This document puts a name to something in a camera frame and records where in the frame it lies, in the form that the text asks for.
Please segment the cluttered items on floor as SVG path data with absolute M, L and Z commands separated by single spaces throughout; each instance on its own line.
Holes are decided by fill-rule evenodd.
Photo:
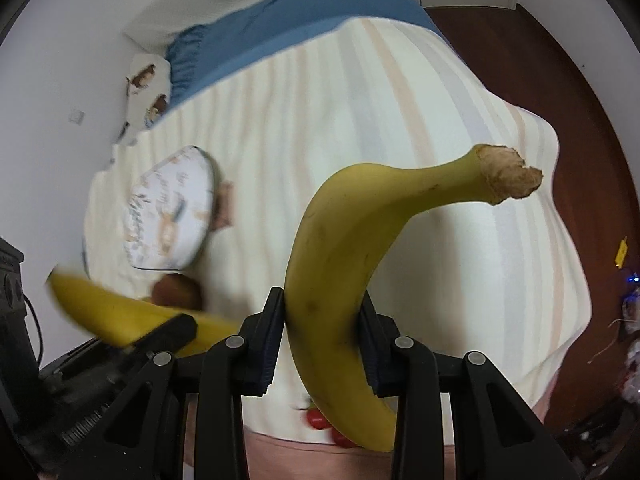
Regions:
M 639 404 L 639 273 L 626 266 L 629 245 L 628 237 L 624 237 L 616 250 L 614 266 L 617 271 L 628 271 L 624 279 L 628 290 L 620 300 L 620 313 L 608 324 L 616 332 L 611 341 L 596 352 L 587 362 L 592 365 L 602 354 L 608 352 L 627 337 L 634 337 L 625 358 L 625 368 L 620 380 L 620 395 L 631 404 Z

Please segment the bear print pillow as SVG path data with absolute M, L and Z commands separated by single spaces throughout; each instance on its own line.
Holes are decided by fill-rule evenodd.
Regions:
M 171 96 L 170 64 L 161 56 L 138 53 L 126 78 L 126 113 L 118 144 L 135 144 L 140 131 L 149 129 L 168 109 Z

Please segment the yellow banana with stem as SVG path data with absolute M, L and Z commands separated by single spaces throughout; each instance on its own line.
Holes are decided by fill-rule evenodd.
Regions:
M 439 166 L 348 166 L 320 186 L 288 260 L 286 329 L 300 380 L 337 431 L 373 452 L 394 446 L 396 415 L 367 382 L 354 327 L 374 271 L 409 220 L 450 204 L 522 200 L 543 178 L 513 148 L 476 144 Z

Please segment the red cherry tomato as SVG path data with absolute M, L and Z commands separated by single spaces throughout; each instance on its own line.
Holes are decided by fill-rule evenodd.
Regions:
M 349 440 L 349 438 L 346 438 L 344 434 L 341 434 L 335 428 L 331 429 L 331 438 L 334 444 L 339 446 L 340 448 L 356 448 L 357 447 L 356 443 L 352 442 L 352 440 Z
M 305 414 L 306 423 L 315 430 L 331 429 L 332 425 L 326 420 L 318 408 L 308 408 Z

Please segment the blue bed sheet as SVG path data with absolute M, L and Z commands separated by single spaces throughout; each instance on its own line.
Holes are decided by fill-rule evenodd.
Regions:
M 211 84 L 350 18 L 389 18 L 440 33 L 416 0 L 262 0 L 180 32 L 166 53 L 171 68 L 168 107 L 172 110 Z

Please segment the oval patterned ceramic plate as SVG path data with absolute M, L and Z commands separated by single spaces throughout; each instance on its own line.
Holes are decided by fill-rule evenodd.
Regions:
M 141 271 L 179 271 L 196 259 L 216 208 L 217 167 L 188 145 L 134 182 L 124 217 L 124 249 Z

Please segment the striped cream blanket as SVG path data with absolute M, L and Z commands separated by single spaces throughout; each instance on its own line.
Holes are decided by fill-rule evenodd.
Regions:
M 316 404 L 365 448 L 396 415 L 368 385 L 361 301 L 446 356 L 483 353 L 530 406 L 591 314 L 556 210 L 553 128 L 489 92 L 438 35 L 351 18 L 206 84 L 90 188 L 90 278 L 143 300 L 160 268 L 196 266 L 224 339 L 286 297 L 255 434 L 324 443 Z

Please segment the brown blanket label tag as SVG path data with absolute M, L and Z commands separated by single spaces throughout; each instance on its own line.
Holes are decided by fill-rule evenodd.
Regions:
M 210 222 L 212 232 L 228 228 L 233 223 L 233 183 L 224 181 L 218 186 L 215 208 Z

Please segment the dark red brown apple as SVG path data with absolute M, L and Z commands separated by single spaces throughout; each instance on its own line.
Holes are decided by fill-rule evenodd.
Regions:
M 163 307 L 176 307 L 186 310 L 204 309 L 201 285 L 183 274 L 164 275 L 151 289 L 151 301 Z

